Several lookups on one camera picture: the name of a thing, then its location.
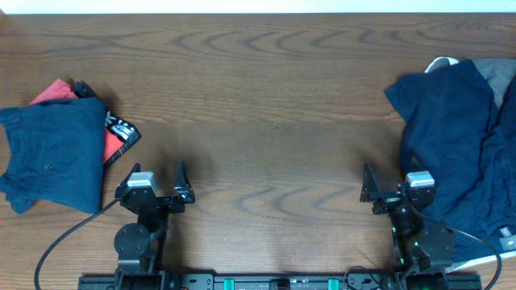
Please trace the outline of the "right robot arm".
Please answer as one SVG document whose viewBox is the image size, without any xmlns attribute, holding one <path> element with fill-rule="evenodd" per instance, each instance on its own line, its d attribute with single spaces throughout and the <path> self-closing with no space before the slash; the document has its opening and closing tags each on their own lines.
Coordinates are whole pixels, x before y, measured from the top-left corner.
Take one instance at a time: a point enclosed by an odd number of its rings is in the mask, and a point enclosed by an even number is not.
<svg viewBox="0 0 516 290">
<path fill-rule="evenodd" d="M 435 180 L 428 171 L 410 172 L 397 189 L 382 192 L 369 164 L 364 165 L 360 201 L 391 221 L 394 258 L 400 267 L 371 280 L 379 289 L 449 289 L 444 268 L 452 264 L 453 233 L 438 223 L 426 225 L 421 210 L 434 201 Z"/>
</svg>

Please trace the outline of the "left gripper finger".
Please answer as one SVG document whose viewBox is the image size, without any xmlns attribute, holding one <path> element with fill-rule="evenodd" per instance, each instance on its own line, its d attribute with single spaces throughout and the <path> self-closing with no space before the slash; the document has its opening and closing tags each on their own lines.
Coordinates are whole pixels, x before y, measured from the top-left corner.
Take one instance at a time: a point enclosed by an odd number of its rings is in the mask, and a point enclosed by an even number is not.
<svg viewBox="0 0 516 290">
<path fill-rule="evenodd" d="M 193 204 L 195 202 L 195 193 L 189 182 L 183 160 L 180 160 L 177 166 L 174 190 L 177 192 L 177 195 L 184 204 Z"/>
<path fill-rule="evenodd" d="M 141 166 L 139 163 L 135 163 L 135 165 L 132 167 L 130 173 L 127 175 L 127 179 L 130 180 L 133 173 L 141 172 Z"/>
</svg>

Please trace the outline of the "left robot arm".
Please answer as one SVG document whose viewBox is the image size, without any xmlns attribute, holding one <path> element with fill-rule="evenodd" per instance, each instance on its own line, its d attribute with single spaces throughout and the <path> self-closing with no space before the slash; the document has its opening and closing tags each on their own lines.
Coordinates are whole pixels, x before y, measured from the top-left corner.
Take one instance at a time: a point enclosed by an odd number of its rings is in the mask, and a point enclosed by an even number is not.
<svg viewBox="0 0 516 290">
<path fill-rule="evenodd" d="M 162 260 L 169 227 L 169 215 L 183 213 L 195 202 L 195 194 L 179 162 L 171 197 L 159 197 L 152 172 L 135 164 L 115 191 L 115 200 L 137 216 L 137 222 L 123 226 L 115 235 L 118 253 L 116 289 L 180 289 L 181 279 L 164 269 Z"/>
</svg>

